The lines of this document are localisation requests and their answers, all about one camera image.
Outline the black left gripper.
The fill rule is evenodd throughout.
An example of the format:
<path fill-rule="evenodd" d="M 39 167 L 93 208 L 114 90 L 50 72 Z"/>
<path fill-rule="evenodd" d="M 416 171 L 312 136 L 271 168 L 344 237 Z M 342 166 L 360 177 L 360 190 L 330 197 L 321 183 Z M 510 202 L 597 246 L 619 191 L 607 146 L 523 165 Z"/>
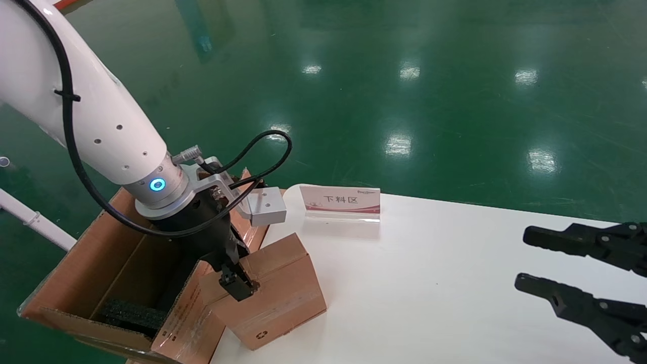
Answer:
<path fill-rule="evenodd" d="M 195 195 L 173 216 L 151 222 L 161 231 L 189 230 L 209 221 L 223 209 L 220 200 L 212 195 Z M 219 285 L 236 301 L 249 299 L 259 290 L 259 283 L 249 277 L 240 263 L 250 250 L 234 228 L 229 213 L 178 241 L 192 256 L 208 262 L 216 272 L 220 272 Z"/>

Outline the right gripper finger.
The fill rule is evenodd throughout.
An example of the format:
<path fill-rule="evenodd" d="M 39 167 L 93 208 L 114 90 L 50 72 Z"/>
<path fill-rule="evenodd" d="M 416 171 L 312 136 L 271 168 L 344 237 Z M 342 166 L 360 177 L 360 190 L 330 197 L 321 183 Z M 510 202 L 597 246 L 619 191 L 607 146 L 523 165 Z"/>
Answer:
<path fill-rule="evenodd" d="M 576 287 L 521 272 L 515 288 L 547 300 L 562 320 L 590 329 L 615 354 L 633 363 L 646 362 L 646 307 L 598 299 Z"/>
<path fill-rule="evenodd" d="M 626 222 L 608 228 L 573 223 L 564 231 L 528 226 L 524 243 L 570 254 L 590 256 L 608 265 L 646 277 L 646 225 Z"/>

